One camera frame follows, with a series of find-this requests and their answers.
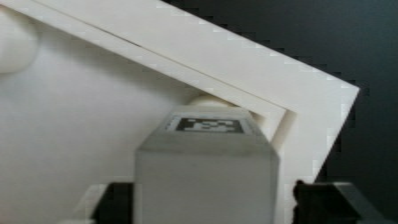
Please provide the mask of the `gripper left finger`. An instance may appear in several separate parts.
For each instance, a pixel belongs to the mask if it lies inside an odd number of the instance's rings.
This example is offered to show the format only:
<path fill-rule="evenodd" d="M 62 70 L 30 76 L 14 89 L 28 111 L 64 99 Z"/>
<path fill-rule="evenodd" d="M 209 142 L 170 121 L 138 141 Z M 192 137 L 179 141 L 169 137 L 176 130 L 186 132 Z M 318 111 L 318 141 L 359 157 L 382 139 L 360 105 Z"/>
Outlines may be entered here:
<path fill-rule="evenodd" d="M 133 224 L 133 183 L 90 185 L 74 214 L 83 224 Z"/>

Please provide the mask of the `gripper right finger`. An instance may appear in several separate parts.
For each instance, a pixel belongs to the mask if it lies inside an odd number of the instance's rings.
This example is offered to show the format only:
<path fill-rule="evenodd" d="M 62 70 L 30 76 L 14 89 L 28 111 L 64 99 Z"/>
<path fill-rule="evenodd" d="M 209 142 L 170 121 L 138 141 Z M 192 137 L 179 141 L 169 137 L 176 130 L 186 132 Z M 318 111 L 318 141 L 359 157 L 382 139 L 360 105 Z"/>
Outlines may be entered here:
<path fill-rule="evenodd" d="M 357 187 L 348 182 L 305 183 L 293 188 L 291 224 L 389 224 Z"/>

